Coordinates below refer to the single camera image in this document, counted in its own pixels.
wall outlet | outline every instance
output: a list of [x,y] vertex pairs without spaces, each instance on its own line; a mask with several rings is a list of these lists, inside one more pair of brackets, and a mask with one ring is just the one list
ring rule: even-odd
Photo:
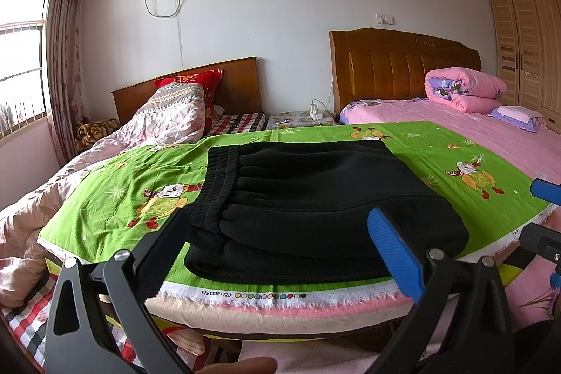
[[377,25],[394,25],[395,21],[393,15],[384,15],[377,13],[374,17]]

bedspread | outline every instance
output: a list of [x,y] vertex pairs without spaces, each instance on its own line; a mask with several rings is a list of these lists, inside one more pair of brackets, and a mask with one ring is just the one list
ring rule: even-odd
[[[428,122],[307,127],[209,137],[196,145],[137,148],[96,168],[41,231],[41,243],[62,262],[103,261],[133,248],[177,206],[192,202],[204,182],[207,150],[256,141],[290,143],[379,141],[461,215],[470,239],[467,260],[493,254],[517,239],[520,227],[552,210],[529,194],[530,179],[495,154]],[[380,185],[372,176],[370,185]],[[347,176],[341,185],[364,185]],[[104,199],[100,208],[93,201]],[[350,331],[408,309],[390,278],[320,284],[230,284],[199,278],[183,264],[185,245],[148,310],[191,328],[230,334],[305,335]]]

cartoon character print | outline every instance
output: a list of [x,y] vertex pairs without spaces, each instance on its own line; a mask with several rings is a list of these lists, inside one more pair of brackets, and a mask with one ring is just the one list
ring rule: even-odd
[[467,162],[458,162],[456,166],[457,170],[447,171],[450,176],[462,176],[462,181],[473,190],[480,190],[481,196],[485,199],[489,199],[489,192],[485,190],[486,187],[491,186],[491,189],[496,194],[504,194],[504,190],[498,189],[495,186],[495,178],[487,171],[479,171],[477,167],[481,165],[481,160],[483,158],[480,156],[475,162],[468,164]]
[[353,127],[353,129],[355,132],[351,134],[351,137],[360,140],[382,140],[383,138],[392,138],[376,130],[375,127],[368,127],[368,130],[362,130],[360,127]]
[[187,203],[186,197],[181,197],[185,192],[201,190],[202,184],[172,184],[161,190],[144,189],[144,197],[148,200],[140,204],[135,211],[137,219],[128,223],[128,227],[134,227],[143,216],[150,217],[146,226],[150,230],[158,228],[158,219],[169,216],[175,208],[183,208]]
[[428,82],[431,86],[433,86],[433,92],[437,97],[445,98],[447,100],[452,100],[453,94],[464,95],[469,93],[469,89],[464,89],[462,87],[461,81],[429,78]]

stuffed animal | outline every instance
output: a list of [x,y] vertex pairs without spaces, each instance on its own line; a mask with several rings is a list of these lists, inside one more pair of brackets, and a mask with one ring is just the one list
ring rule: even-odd
[[111,135],[120,127],[117,119],[109,119],[108,121],[98,121],[96,123],[87,123],[78,127],[76,132],[76,147],[82,152],[91,148],[97,140]]

black pants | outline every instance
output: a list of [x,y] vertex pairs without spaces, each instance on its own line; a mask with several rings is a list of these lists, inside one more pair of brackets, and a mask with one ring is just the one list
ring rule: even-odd
[[203,189],[184,208],[191,243],[184,263],[229,283],[382,278],[388,270],[366,226],[376,206],[427,248],[454,257],[468,241],[448,201],[382,141],[211,148]]

